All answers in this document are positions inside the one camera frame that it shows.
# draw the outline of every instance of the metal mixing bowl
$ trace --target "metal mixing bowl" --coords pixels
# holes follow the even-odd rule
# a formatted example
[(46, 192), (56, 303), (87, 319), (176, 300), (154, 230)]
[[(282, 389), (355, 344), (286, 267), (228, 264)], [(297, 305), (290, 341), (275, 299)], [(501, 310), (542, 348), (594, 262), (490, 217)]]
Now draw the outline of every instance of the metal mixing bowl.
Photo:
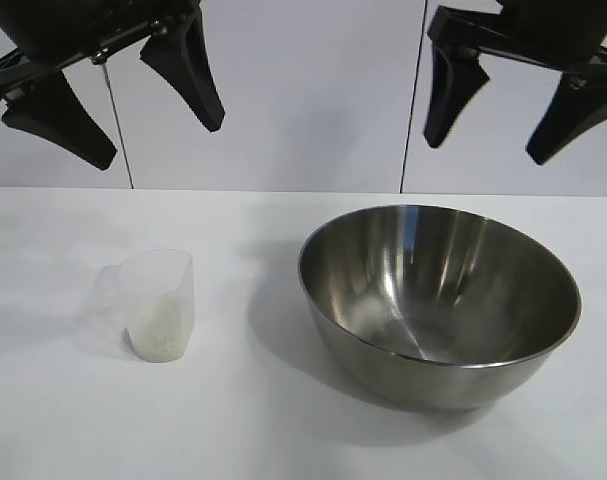
[(332, 220), (306, 242), (299, 274), (338, 362), (414, 410), (472, 409), (511, 392), (569, 337), (581, 308), (545, 247), (438, 207)]

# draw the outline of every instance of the bowl rim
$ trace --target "bowl rim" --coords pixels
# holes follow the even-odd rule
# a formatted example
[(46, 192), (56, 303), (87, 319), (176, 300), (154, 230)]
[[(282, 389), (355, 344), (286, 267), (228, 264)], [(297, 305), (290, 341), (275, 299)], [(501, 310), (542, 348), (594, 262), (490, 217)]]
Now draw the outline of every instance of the bowl rim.
[[(558, 265), (560, 265), (560, 267), (563, 269), (563, 271), (566, 273), (567, 278), (570, 280), (570, 284), (572, 286), (572, 289), (574, 291), (574, 294), (576, 296), (576, 312), (574, 314), (574, 318), (572, 319), (572, 322), (570, 324), (570, 326), (567, 328), (567, 330), (565, 331), (565, 333), (555, 342), (553, 342), (551, 345), (548, 345), (546, 348), (532, 353), (530, 355), (526, 355), (524, 357), (519, 357), (519, 358), (515, 358), (512, 360), (507, 360), (504, 362), (490, 362), (490, 363), (450, 363), (450, 362), (440, 362), (437, 360), (430, 360), (430, 359), (426, 359), (426, 358), (421, 358), (421, 357), (416, 357), (413, 355), (407, 355), (404, 353), (399, 353), (399, 352), (395, 352), (393, 350), (389, 350), (387, 348), (383, 348), (380, 345), (376, 345), (374, 343), (368, 342), (367, 340), (359, 337), (358, 335), (356, 335), (355, 333), (351, 332), (350, 330), (348, 330), (347, 328), (343, 327), (342, 325), (340, 325), (339, 323), (330, 320), (327, 315), (325, 315), (325, 313), (323, 313), (321, 311), (321, 309), (318, 307), (317, 302), (312, 298), (312, 295), (310, 295), (310, 292), (308, 291), (305, 282), (303, 280), (303, 275), (301, 272), (301, 265), (302, 265), (302, 260), (303, 260), (303, 256), (305, 254), (305, 251), (307, 250), (308, 245), (310, 244), (310, 242), (323, 230), (325, 230), (329, 225), (353, 216), (353, 215), (357, 215), (357, 214), (362, 214), (365, 212), (371, 212), (371, 211), (375, 211), (375, 210), (389, 210), (389, 209), (407, 209), (407, 208), (412, 208), (412, 207), (418, 207), (418, 208), (431, 208), (431, 209), (435, 209), (435, 210), (446, 210), (446, 211), (450, 211), (450, 212), (457, 212), (457, 213), (463, 213), (466, 215), (470, 215), (472, 217), (476, 217), (479, 219), (483, 219), (492, 223), (495, 223), (497, 225), (500, 225), (502, 228), (506, 228), (511, 232), (516, 233), (517, 235), (520, 235), (521, 237), (524, 237), (525, 239), (533, 242), (535, 245), (537, 245), (538, 247), (542, 248), (545, 252), (547, 252), (553, 261), (555, 261)], [(528, 234), (514, 228), (511, 227), (510, 225), (507, 225), (506, 223), (500, 222), (498, 220), (494, 220), (493, 218), (489, 218), (486, 217), (484, 215), (479, 215), (477, 213), (473, 213), (473, 212), (469, 212), (467, 210), (459, 210), (457, 208), (451, 208), (451, 207), (443, 207), (443, 206), (439, 206), (439, 205), (428, 205), (428, 204), (415, 204), (415, 203), (408, 203), (408, 204), (404, 204), (404, 203), (398, 203), (398, 204), (390, 204), (390, 205), (378, 205), (378, 206), (374, 206), (374, 207), (365, 207), (365, 208), (360, 208), (358, 210), (353, 210), (350, 212), (346, 212), (343, 213), (341, 215), (338, 215), (328, 221), (326, 221), (325, 223), (323, 223), (321, 226), (319, 226), (318, 228), (316, 228), (305, 240), (305, 242), (303, 243), (303, 245), (301, 246), (301, 249), (299, 251), (299, 256), (298, 256), (298, 277), (299, 277), (299, 283), (301, 284), (301, 287), (303, 288), (303, 291), (305, 292), (305, 295), (308, 299), (308, 302), (311, 303), (311, 305), (314, 306), (314, 308), (318, 311), (318, 313), (321, 315), (321, 317), (323, 318), (323, 320), (325, 320), (326, 322), (332, 324), (334, 327), (339, 328), (340, 330), (342, 330), (343, 332), (347, 333), (349, 336), (351, 336), (352, 338), (356, 339), (358, 342), (363, 343), (364, 345), (366, 345), (367, 347), (370, 348), (374, 348), (384, 354), (387, 354), (391, 357), (398, 357), (401, 358), (403, 360), (409, 360), (409, 361), (413, 361), (413, 362), (418, 362), (418, 363), (422, 363), (425, 365), (432, 365), (432, 366), (437, 366), (437, 367), (453, 367), (453, 368), (462, 368), (462, 369), (481, 369), (481, 368), (498, 368), (498, 367), (506, 367), (506, 366), (510, 366), (510, 365), (518, 365), (521, 363), (526, 363), (530, 360), (534, 360), (536, 358), (539, 357), (543, 357), (545, 355), (548, 355), (550, 353), (552, 353), (554, 350), (556, 350), (561, 344), (565, 343), (565, 341), (572, 335), (572, 333), (574, 333), (574, 330), (576, 330), (576, 327), (578, 325), (579, 322), (579, 318), (581, 317), (581, 312), (582, 312), (582, 308), (583, 308), (583, 302), (581, 299), (581, 292), (579, 290), (578, 284), (576, 283), (576, 280), (574, 278), (574, 276), (572, 275), (572, 272), (570, 272), (570, 270), (567, 268), (567, 266), (565, 265), (565, 263), (563, 263), (561, 261), (561, 259), (556, 256), (556, 254), (554, 252), (552, 252), (549, 248), (547, 248), (545, 245), (543, 245), (542, 243), (540, 243), (538, 240), (535, 240), (534, 238), (530, 237)]]

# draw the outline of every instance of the white tabletop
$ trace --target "white tabletop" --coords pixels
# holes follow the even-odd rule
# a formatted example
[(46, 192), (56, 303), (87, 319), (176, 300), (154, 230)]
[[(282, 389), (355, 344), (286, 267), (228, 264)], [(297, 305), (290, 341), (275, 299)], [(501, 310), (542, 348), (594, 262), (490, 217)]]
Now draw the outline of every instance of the white tabletop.
[[(319, 340), (299, 247), (388, 203), (501, 220), (574, 273), (577, 331), (493, 408), (384, 408)], [(156, 365), (88, 305), (104, 265), (163, 247), (195, 257), (197, 325)], [(195, 478), (607, 479), (607, 198), (0, 189), (0, 480)]]

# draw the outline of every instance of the plastic measuring cup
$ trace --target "plastic measuring cup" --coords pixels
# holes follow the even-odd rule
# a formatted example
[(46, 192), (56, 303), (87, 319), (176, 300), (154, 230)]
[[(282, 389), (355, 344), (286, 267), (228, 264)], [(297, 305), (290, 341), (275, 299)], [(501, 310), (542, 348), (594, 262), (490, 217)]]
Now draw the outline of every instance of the plastic measuring cup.
[(181, 358), (194, 328), (192, 256), (149, 250), (116, 269), (118, 303), (134, 353), (148, 362)]

